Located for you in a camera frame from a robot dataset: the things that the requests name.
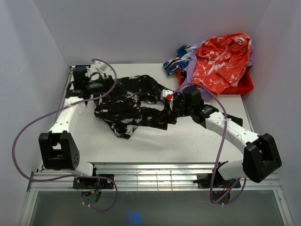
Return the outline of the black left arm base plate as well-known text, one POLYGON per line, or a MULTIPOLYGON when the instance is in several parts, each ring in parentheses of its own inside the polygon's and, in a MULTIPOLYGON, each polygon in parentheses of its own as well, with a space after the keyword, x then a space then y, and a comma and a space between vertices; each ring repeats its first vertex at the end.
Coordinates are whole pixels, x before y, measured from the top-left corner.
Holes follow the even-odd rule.
POLYGON ((73 189, 81 190, 81 199, 84 202, 95 204, 99 201, 102 190, 113 189, 113 183, 108 179, 100 178, 75 178, 73 189))

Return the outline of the orange white tie-dye garment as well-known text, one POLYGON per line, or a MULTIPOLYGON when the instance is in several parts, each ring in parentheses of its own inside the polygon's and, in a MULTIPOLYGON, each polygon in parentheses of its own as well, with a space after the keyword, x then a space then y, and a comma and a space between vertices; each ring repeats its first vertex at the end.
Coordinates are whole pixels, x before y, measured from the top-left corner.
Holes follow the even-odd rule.
POLYGON ((236 87, 247 69, 252 39, 245 33, 214 36, 203 41, 196 51, 197 62, 192 82, 215 95, 236 87))

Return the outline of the black white tie-dye trousers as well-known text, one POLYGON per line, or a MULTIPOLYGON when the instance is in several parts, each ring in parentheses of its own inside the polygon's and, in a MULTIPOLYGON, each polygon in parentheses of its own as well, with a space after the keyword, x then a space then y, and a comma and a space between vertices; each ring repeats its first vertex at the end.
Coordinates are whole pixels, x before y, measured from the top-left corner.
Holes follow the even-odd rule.
POLYGON ((129 139, 139 126, 166 130, 170 119, 168 103, 160 100, 167 89, 148 75, 118 79, 114 90, 96 104, 95 117, 105 121, 119 138, 129 139))

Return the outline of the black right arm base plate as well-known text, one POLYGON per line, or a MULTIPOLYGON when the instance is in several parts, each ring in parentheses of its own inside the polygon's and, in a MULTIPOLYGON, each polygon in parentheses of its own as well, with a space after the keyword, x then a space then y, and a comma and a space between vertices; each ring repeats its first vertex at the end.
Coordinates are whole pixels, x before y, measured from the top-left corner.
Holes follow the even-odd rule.
MULTIPOLYGON (((193 180, 194 184, 197 184, 199 189, 210 188, 212 173, 200 173, 197 174, 195 180, 193 180)), ((227 193, 231 186, 236 182, 236 179, 224 180, 219 173, 216 173, 213 182, 213 200, 217 201, 220 199, 225 193, 227 193)))

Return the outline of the blue white patterned garment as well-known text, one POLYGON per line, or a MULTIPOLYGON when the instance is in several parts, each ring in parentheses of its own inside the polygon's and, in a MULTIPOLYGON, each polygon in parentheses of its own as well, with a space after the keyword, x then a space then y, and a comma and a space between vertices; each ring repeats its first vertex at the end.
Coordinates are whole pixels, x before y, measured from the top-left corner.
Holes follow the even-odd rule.
POLYGON ((163 68, 165 69, 167 75, 171 75, 178 69, 183 71, 188 66, 190 55, 195 48, 196 47, 189 45, 179 47, 176 50, 177 57, 163 63, 163 68))

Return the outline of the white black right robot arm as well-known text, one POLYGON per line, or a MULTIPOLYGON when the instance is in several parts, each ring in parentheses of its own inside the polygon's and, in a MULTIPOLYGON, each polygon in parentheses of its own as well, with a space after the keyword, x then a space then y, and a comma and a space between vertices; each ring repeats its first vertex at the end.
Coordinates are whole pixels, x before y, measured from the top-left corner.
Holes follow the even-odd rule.
POLYGON ((196 87, 187 87, 182 93, 162 91, 161 99, 169 103, 171 116, 190 116, 195 123, 219 134, 242 153, 241 160, 217 164, 212 175, 216 186, 223 187, 229 180, 238 178, 260 183, 282 166, 272 135, 259 135, 238 125, 225 113, 205 104, 196 87))

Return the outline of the blue label sticker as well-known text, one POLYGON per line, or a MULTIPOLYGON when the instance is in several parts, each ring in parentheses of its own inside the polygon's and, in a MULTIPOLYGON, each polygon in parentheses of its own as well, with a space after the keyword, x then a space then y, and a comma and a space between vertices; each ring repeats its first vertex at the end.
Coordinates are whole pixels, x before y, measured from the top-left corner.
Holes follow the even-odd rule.
POLYGON ((75 65, 75 68, 87 68, 87 69, 89 69, 90 67, 91 67, 91 65, 87 65, 87 64, 75 65))

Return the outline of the red plastic bin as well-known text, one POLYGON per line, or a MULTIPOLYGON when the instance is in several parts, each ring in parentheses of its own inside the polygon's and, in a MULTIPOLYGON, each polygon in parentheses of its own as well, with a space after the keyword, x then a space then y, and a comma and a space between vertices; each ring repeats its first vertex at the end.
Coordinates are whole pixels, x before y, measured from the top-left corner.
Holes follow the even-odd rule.
POLYGON ((222 95, 245 95, 251 90, 253 90, 253 83, 249 71, 246 70, 245 74, 238 82, 237 87, 228 87, 221 94, 222 95))

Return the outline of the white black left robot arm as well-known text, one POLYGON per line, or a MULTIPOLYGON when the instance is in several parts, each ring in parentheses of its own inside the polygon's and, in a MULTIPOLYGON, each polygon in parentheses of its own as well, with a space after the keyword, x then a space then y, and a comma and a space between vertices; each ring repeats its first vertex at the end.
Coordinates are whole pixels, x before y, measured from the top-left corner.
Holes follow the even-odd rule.
POLYGON ((87 100, 103 95, 113 84, 112 76, 99 70, 92 73, 85 67, 73 68, 64 97, 65 109, 60 111, 49 132, 39 136, 41 156, 46 169, 84 175, 83 182, 89 188, 99 185, 99 175, 93 172, 93 164, 81 160, 72 135, 87 106, 87 100))

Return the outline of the lilac purple garment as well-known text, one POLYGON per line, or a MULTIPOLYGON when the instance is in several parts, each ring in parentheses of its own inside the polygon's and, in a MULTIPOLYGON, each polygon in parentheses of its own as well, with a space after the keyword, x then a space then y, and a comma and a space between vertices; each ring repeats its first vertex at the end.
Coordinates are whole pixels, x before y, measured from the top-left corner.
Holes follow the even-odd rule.
MULTIPOLYGON (((192 50, 189 51, 190 59, 189 59, 188 65, 182 70, 183 75, 185 75, 185 79, 183 80, 182 84, 187 83, 187 82, 192 82, 193 72, 194 72, 194 69, 195 69, 195 66, 197 63, 197 57, 196 57, 197 49, 198 49, 198 47, 192 47, 192 50)), ((253 65, 254 50, 255 50, 255 46, 252 43, 250 58, 246 65, 247 68, 253 65)), ((205 102, 210 101, 211 95, 206 90, 201 89, 200 93, 205 102)))

